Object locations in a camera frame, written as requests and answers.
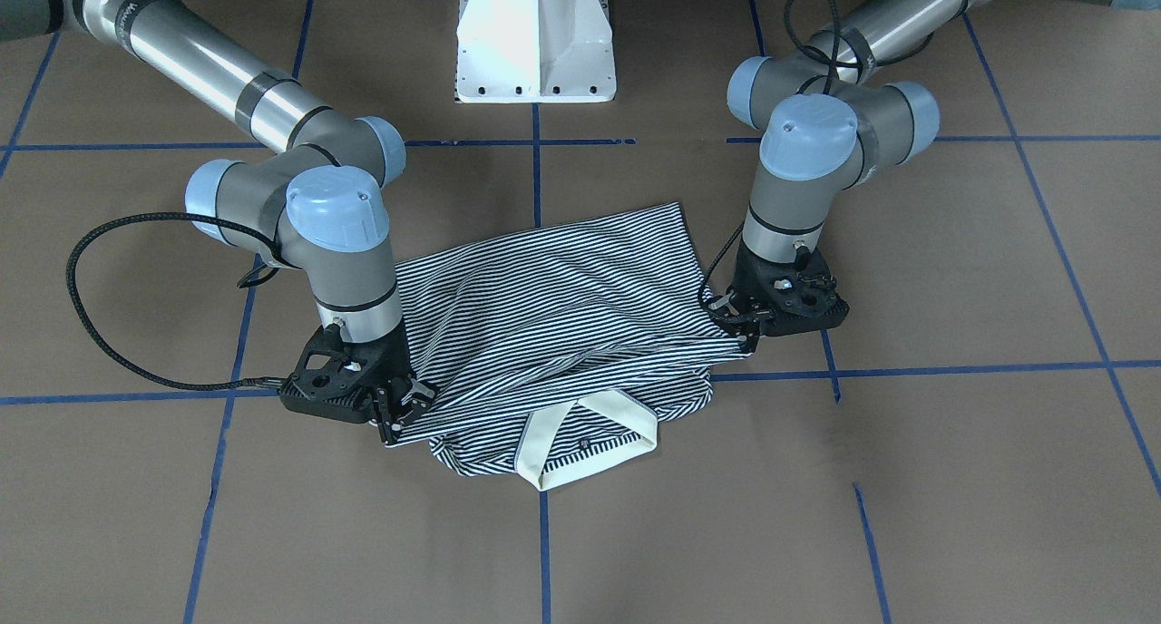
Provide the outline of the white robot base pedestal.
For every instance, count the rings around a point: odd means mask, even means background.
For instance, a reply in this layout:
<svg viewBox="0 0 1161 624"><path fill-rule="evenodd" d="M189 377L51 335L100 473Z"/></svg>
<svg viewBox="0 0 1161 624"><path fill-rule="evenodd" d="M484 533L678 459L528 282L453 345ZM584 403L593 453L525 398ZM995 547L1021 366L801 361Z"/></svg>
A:
<svg viewBox="0 0 1161 624"><path fill-rule="evenodd" d="M459 0L463 103L599 103L618 83L610 0Z"/></svg>

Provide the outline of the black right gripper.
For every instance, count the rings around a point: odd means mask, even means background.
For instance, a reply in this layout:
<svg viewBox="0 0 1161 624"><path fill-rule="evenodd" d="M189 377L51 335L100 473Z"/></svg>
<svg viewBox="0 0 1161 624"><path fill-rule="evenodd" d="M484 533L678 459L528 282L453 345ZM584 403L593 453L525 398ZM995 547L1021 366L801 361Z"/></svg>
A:
<svg viewBox="0 0 1161 624"><path fill-rule="evenodd" d="M374 419L383 446L390 447L406 423L430 413L438 392L438 385L412 372L404 323L365 343L344 340L340 327L329 324L307 342L277 397L290 413L345 423Z"/></svg>

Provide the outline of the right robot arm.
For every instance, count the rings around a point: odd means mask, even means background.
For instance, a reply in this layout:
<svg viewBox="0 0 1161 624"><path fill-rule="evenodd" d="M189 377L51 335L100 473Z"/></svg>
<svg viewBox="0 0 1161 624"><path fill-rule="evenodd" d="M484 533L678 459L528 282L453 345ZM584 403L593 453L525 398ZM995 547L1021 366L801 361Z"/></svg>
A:
<svg viewBox="0 0 1161 624"><path fill-rule="evenodd" d="M151 383L199 392L261 387L277 393L290 413L368 423L385 446L398 444L437 396L410 360L382 198L406 165L401 132L381 117L336 112L181 0L3 0L3 41L68 26L161 72L272 152L258 164L205 162L187 182L183 211L109 220L75 243L66 286L91 339ZM185 220L228 248L257 253L261 266L241 279L241 288L281 268L307 273L320 324L289 375L180 383L142 368L104 340L84 308L75 266L103 234L150 220Z"/></svg>

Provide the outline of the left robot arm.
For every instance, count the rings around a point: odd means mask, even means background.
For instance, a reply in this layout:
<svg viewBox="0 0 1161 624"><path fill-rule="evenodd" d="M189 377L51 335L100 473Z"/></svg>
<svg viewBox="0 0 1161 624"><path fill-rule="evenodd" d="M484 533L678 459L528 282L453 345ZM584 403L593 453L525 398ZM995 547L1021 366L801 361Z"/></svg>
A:
<svg viewBox="0 0 1161 624"><path fill-rule="evenodd" d="M867 0L850 14L830 3L828 24L808 40L796 36L795 1L787 0L784 10L792 53L742 62L728 86L730 112L760 132L760 144L747 215L730 241L737 248L731 285L717 297L704 295L702 307L737 339L740 356L751 356L763 339L825 331L848 317L849 307L819 249L834 200L884 168L915 160L942 128L940 106L918 83L870 87L867 79L920 53L943 24L967 22L971 9L991 0ZM998 331L1024 317L1032 318L1041 336L1058 324L1086 327L1094 361L1106 366L1106 342L1027 156L1029 144L1061 145L1073 153L1075 166L1086 168L1082 137L1027 136L1014 122L1008 128L1008 135L991 138L991 144L1011 146L1019 157L1079 313L1058 317L1057 304L1021 289L1019 274L1005 268L1021 259L1021 236L1000 234L1000 215L979 205L950 218L908 214L906 227L884 232L874 245L868 273L888 297L916 306L925 286L940 278L933 272L916 277L906 268L908 259L921 244L967 227L969 239L956 251L965 268L942 274L942 281L974 286L981 309L998 322Z"/></svg>

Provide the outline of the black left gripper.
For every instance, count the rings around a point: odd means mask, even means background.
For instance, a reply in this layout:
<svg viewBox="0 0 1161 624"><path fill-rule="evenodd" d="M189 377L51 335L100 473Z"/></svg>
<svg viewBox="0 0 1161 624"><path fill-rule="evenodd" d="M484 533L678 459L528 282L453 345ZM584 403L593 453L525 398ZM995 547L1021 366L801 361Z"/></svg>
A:
<svg viewBox="0 0 1161 624"><path fill-rule="evenodd" d="M801 248L792 263L772 263L747 244L737 252L730 289L705 293L700 306L713 321L747 321L738 323L740 350L747 356L762 337L834 329L850 313L819 249Z"/></svg>

